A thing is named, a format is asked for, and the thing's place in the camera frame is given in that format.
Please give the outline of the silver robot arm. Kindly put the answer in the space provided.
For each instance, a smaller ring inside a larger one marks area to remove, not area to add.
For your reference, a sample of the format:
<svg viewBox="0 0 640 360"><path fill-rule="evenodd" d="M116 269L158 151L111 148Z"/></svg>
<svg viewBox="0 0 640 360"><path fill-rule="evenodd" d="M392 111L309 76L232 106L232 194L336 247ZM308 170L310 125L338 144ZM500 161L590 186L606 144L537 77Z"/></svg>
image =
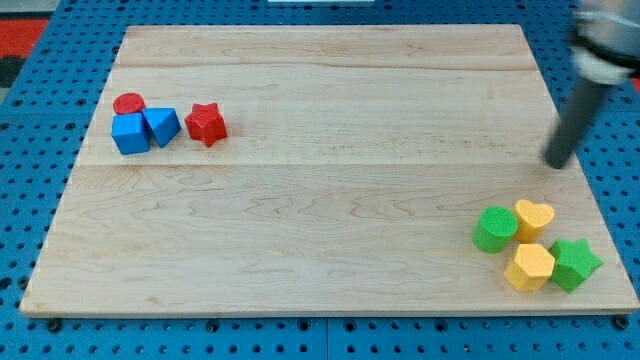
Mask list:
<svg viewBox="0 0 640 360"><path fill-rule="evenodd" d="M639 77L639 0L583 0L574 12L573 61L591 82Z"/></svg>

